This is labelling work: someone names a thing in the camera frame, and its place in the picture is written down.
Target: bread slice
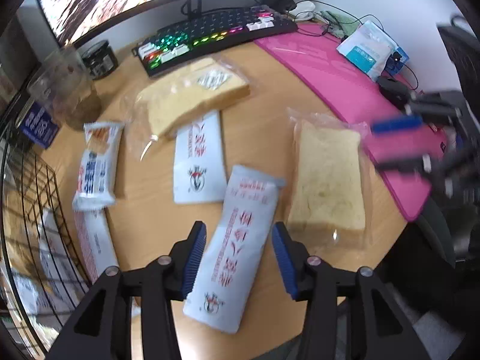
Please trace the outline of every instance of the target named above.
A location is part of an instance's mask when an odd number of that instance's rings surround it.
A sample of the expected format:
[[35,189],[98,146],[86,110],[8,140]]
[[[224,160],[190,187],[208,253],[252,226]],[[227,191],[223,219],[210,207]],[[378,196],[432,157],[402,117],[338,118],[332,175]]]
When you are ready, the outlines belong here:
[[303,121],[287,225],[292,231],[365,229],[359,133]]
[[[198,81],[212,71],[228,75],[217,88],[209,88]],[[249,93],[246,80],[207,57],[160,78],[145,88],[138,100],[147,102],[150,129],[153,135],[160,137],[210,110],[229,107]]]

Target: desiccant packet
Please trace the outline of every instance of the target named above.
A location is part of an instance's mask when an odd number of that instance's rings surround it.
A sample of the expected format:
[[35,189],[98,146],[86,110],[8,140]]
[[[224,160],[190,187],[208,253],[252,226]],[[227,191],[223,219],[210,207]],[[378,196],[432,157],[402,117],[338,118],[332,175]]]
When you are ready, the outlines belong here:
[[173,200],[176,204],[221,202],[226,189],[220,114],[212,111],[177,133]]
[[237,332],[284,185],[283,179],[233,167],[222,217],[203,254],[185,315],[226,333]]
[[231,74],[214,69],[200,76],[197,82],[207,89],[216,90],[230,77]]
[[76,211],[100,210],[115,204],[113,189],[123,123],[87,123],[84,129],[87,150],[80,162],[72,206]]

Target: wire rack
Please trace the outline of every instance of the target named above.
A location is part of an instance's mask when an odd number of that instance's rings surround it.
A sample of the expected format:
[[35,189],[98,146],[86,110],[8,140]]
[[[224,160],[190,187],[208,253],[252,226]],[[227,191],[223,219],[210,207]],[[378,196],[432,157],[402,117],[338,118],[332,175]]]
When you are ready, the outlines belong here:
[[27,357],[43,359],[90,288],[55,172],[15,131],[0,136],[0,321]]

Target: mechanical keyboard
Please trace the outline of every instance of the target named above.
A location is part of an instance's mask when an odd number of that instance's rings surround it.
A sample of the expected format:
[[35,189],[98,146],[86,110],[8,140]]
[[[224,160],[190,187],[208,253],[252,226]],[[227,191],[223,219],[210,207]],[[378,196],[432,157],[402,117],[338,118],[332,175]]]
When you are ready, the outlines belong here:
[[287,32],[297,25],[267,5],[216,10],[162,28],[133,50],[149,76],[205,54]]

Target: printed logo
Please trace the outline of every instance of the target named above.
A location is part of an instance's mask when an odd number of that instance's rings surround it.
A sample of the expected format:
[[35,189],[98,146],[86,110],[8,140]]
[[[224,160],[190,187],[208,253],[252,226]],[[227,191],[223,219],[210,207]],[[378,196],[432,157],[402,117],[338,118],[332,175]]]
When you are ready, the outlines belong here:
[[190,175],[190,185],[195,192],[200,192],[205,186],[205,173],[207,169],[201,169],[198,165],[195,165],[193,169],[188,171]]
[[212,292],[212,295],[207,292],[205,294],[205,303],[203,304],[203,308],[209,314],[217,314],[220,306],[225,304],[224,301],[218,299],[218,296],[215,292]]

